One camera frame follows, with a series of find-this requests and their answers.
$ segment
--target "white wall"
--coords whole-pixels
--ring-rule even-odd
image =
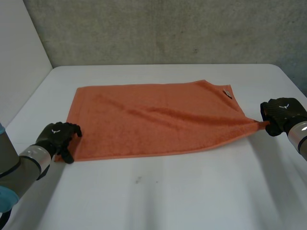
[[[22,0],[0,0],[0,122],[7,126],[52,70]]]

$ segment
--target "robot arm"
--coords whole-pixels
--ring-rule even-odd
[[[36,181],[46,175],[52,157],[61,154],[66,163],[74,160],[67,147],[72,136],[82,136],[78,125],[70,123],[49,124],[34,145],[19,156],[4,127],[0,124],[0,230],[10,217],[12,207]]]
[[[50,165],[51,156],[41,146],[32,145],[17,155],[2,128],[0,134],[0,212],[9,211]]]
[[[285,132],[288,139],[307,161],[307,112],[295,98],[270,99],[260,105],[262,119],[270,124],[265,130],[271,136]]]

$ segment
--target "white table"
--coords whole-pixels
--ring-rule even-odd
[[[78,87],[231,84],[246,116],[270,98],[307,98],[273,65],[58,67],[7,128],[18,152],[51,122],[65,121]],[[285,134],[260,131],[210,151],[167,157],[52,163],[14,207],[5,229],[306,229],[307,162]]]

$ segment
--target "towel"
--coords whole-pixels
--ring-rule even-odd
[[[245,117],[230,85],[205,80],[78,88],[67,122],[83,132],[70,146],[75,161],[209,150],[268,124]]]

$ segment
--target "gray concrete wall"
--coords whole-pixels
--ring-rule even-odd
[[[307,93],[306,0],[24,2],[53,67],[271,63]]]

